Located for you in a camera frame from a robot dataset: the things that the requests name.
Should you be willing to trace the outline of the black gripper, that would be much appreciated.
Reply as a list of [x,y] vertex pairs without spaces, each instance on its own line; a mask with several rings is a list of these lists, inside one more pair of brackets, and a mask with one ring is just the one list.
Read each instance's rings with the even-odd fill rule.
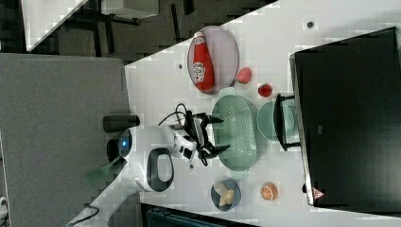
[[184,154],[188,158],[192,158],[195,153],[198,153],[198,158],[207,160],[219,156],[222,152],[230,146],[212,146],[208,139],[206,126],[208,124],[222,123],[223,120],[206,113],[192,113],[187,111],[185,113],[184,131],[186,135],[184,140],[188,143],[185,148]]

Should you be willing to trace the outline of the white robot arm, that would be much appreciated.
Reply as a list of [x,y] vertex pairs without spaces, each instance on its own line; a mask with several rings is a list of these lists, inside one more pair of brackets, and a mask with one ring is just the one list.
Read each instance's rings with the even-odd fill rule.
[[119,158],[125,162],[115,179],[65,227],[109,227],[109,219],[132,194],[164,192],[174,181],[173,160],[204,164],[228,146],[214,146],[206,127],[222,120],[207,113],[188,111],[183,124],[131,127],[120,136]]

